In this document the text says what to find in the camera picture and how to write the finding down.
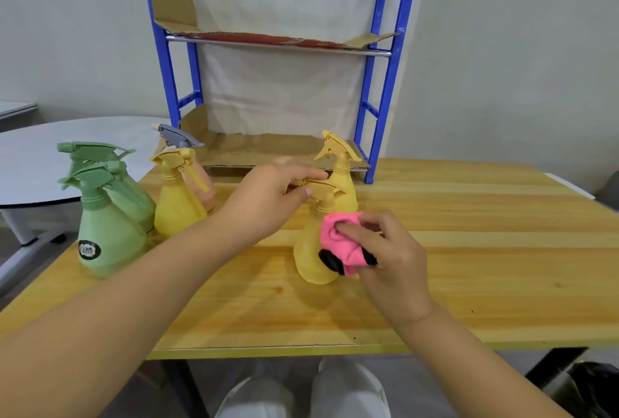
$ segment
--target caster wheel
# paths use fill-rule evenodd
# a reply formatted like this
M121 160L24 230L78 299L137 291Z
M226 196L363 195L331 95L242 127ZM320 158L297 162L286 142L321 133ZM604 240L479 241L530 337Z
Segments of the caster wheel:
M55 244L61 244L67 241L67 235L66 234L60 234L55 236L50 242L51 243L55 243Z

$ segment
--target label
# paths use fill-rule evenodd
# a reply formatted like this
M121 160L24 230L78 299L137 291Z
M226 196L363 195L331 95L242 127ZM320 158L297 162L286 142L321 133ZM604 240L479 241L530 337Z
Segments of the label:
M79 256L84 260L94 260L101 255L101 247L90 240L80 240L77 242Z

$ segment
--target green spray bottle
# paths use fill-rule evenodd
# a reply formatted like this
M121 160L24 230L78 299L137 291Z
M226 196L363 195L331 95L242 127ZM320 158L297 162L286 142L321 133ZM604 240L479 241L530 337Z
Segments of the green spray bottle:
M125 149L105 142L87 141L59 142L56 148L59 152L66 152L71 155L70 175L84 167L97 164L98 162L119 161L128 154L135 152L135 149ZM122 151L122 153L117 154L117 149ZM121 210L125 211L131 219L142 227L144 232L149 232L155 226L155 202L149 194L131 178L126 168L123 172L124 175L121 175L122 180L135 193L140 195L140 201L145 205L137 204L135 199L129 199L119 191L112 190L109 191L108 194Z
M123 212L106 192L113 190L137 205L144 199L131 188L124 175L127 164L120 160L88 165L58 183L82 192L82 221L77 248L84 266L100 277L108 277L141 256L146 233Z

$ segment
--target pink cloth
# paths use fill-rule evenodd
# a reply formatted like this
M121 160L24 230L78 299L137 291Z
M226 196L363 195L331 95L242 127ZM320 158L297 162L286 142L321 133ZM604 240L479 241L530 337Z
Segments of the pink cloth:
M333 255L342 260L344 275L357 274L357 266L367 265L361 250L361 245L344 234L337 232L337 222L355 224L360 226L360 212L332 212L322 219L320 228L320 243L322 248L329 250Z

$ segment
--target person's left hand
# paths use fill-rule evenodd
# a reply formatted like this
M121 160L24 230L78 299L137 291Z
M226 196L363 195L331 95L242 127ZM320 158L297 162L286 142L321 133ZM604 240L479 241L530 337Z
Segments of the person's left hand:
M306 187L289 191L293 181L327 177L323 170L293 164L290 156L278 157L253 168L217 215L251 246L278 231L310 198Z

